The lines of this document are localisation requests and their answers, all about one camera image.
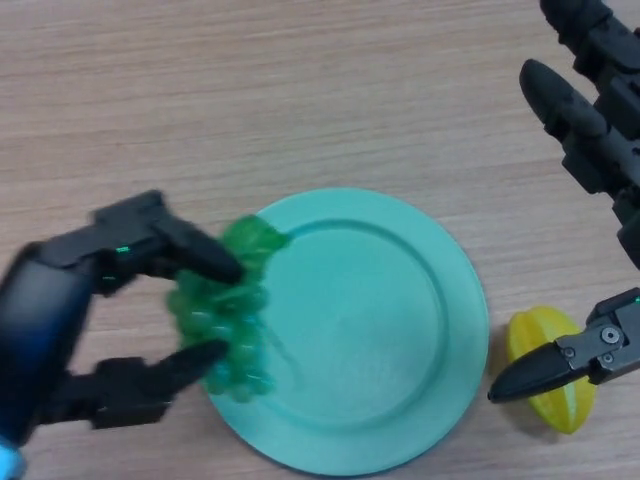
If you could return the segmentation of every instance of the table surface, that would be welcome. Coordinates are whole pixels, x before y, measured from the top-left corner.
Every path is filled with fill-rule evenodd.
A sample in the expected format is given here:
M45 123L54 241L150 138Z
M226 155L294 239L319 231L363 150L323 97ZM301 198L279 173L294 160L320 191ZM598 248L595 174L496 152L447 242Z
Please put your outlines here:
M348 185L405 199L467 250L499 362L512 313L582 322L637 284L604 197L563 171L518 86L539 58L593 98L534 0L5 0L0 3L0 263L26 241L148 188L212 232L285 195ZM630 26L637 0L611 0ZM158 359L175 345L161 281L97 302L74 359ZM573 437L484 400L390 479L635 478L640 377L598 394ZM190 389L161 424L38 430L28 478L294 479Z

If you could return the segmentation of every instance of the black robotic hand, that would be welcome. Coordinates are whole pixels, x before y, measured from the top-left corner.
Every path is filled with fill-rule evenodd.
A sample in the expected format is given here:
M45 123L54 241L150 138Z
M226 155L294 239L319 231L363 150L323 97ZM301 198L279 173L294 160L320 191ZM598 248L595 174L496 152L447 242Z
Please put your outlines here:
M541 0L574 69L600 94L591 105L535 60L520 84L545 131L565 152L564 167L590 194L607 193L622 228L621 245L640 268L640 31L632 32L601 0ZM557 339L510 365L489 392L507 402L588 376L600 384L640 368L640 289L600 302L585 331Z
M231 254L173 215L157 191L103 208L93 224L22 250L0 284L0 479L4 446L23 445L36 426L157 422L176 393L225 355L227 344L211 341L152 366L115 358L91 374L67 371L94 294L110 296L138 274L170 279L180 269L225 283L243 275Z

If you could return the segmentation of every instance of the mint green plate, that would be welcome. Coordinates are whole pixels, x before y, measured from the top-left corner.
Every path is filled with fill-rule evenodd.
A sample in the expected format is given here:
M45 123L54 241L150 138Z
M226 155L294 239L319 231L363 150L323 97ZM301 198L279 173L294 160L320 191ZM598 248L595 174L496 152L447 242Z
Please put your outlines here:
M212 397L249 445L305 472L350 476L424 453L473 401L489 343L482 286L435 221L375 192L318 190L259 213L294 237L269 266L264 321L276 390Z

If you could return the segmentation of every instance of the green grapes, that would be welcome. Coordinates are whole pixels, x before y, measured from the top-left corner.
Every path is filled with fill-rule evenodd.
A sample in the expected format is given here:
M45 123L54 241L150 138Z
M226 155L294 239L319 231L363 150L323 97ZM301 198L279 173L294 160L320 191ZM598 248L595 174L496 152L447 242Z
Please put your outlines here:
M259 217L244 217L221 237L221 243L245 269L242 282L228 286L181 271L177 289L167 294L166 306L175 318L180 348L213 339L229 343L226 359L203 378L210 394L228 394L238 403L248 403L273 391L274 382L265 365L267 340L258 315L268 295L260 281L269 259L289 241Z

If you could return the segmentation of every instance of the plastic fruit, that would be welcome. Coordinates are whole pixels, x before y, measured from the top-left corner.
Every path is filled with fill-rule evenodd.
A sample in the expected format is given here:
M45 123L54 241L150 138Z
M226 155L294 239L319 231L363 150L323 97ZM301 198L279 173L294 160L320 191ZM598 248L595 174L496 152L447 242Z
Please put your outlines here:
M274 388L265 372L265 327L259 317L268 296L259 282L268 261L289 243L289 237L249 216L230 225L220 242L245 268L242 282L229 286L182 271L166 305L176 319L181 348L211 339L230 343L227 358L211 368L203 385L212 395L227 393L236 402L247 403Z
M509 362L558 337L580 332L581 329L569 316L553 307L534 307L516 313L507 330ZM581 378L562 388L531 397L529 403L552 428L572 434L587 420L595 396L595 385L587 378Z

